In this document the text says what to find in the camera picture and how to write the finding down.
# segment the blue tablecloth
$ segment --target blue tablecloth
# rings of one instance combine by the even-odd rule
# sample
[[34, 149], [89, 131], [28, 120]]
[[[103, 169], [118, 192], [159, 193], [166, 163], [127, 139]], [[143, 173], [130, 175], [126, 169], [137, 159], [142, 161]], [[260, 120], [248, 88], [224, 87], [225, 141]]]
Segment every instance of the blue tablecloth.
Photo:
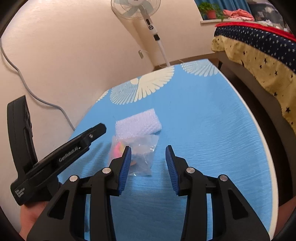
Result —
[[129, 176], [123, 194], [111, 198], [117, 240], [180, 240], [186, 197], [176, 196], [172, 189], [165, 162], [167, 145], [205, 175], [228, 175], [269, 230], [271, 170], [260, 135], [246, 106], [208, 60], [161, 69], [106, 91], [71, 138], [100, 122], [107, 133], [59, 176], [60, 181], [73, 174], [90, 176], [105, 167], [115, 122], [151, 108], [163, 127], [152, 176]]

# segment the metal pivot screw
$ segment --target metal pivot screw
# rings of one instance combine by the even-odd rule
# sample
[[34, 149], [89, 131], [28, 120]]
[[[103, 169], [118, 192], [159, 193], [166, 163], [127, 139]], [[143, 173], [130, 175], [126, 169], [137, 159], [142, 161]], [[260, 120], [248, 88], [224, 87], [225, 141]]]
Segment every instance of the metal pivot screw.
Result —
[[70, 181], [71, 181], [71, 182], [74, 182], [74, 181], [76, 181], [77, 179], [78, 179], [78, 177], [77, 177], [76, 175], [73, 175], [73, 176], [70, 177]]
[[220, 180], [226, 182], [228, 180], [228, 177], [226, 175], [221, 175]]
[[193, 167], [188, 167], [186, 169], [186, 172], [188, 172], [188, 173], [194, 173], [195, 172], [195, 169]]
[[108, 174], [108, 173], [111, 172], [111, 169], [108, 168], [108, 167], [105, 167], [105, 168], [102, 170], [102, 172], [105, 173], [105, 174]]

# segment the fan head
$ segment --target fan head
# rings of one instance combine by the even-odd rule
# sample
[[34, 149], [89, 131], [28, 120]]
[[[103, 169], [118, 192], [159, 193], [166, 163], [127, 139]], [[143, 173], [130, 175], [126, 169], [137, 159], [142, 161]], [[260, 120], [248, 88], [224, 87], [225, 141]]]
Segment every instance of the fan head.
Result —
[[159, 6], [160, 0], [111, 0], [113, 12], [128, 20], [143, 19], [139, 7], [143, 7], [151, 16], [158, 10]]

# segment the wooden baseboard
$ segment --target wooden baseboard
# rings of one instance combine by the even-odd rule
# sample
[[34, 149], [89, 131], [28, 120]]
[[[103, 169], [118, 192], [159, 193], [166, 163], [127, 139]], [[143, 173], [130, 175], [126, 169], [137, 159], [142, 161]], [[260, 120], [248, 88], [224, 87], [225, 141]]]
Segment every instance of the wooden baseboard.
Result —
[[[205, 58], [207, 58], [207, 59], [217, 58], [216, 53], [198, 55], [198, 56], [193, 56], [193, 57], [184, 58], [184, 59], [180, 59], [180, 60], [178, 59], [178, 60], [175, 60], [175, 61], [171, 61], [170, 64], [175, 65], [175, 64], [180, 64], [180, 63], [183, 63], [183, 62], [185, 63], [185, 62], [190, 62], [190, 61], [205, 59]], [[166, 67], [166, 64], [160, 64], [160, 65], [154, 66], [153, 71], [163, 69], [165, 67]]]

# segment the window sill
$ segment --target window sill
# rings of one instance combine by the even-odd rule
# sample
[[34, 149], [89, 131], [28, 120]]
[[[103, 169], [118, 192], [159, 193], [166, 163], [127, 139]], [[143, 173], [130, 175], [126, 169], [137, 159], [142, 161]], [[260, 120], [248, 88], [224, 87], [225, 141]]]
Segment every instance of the window sill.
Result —
[[254, 22], [254, 21], [243, 21], [243, 20], [240, 20], [240, 19], [228, 19], [228, 18], [225, 18], [223, 19], [223, 21], [221, 19], [209, 19], [209, 20], [201, 20], [200, 21], [200, 24], [201, 25], [204, 25], [204, 24], [209, 24], [209, 23], [227, 23], [227, 22], [247, 22], [247, 23], [258, 23], [258, 22]]

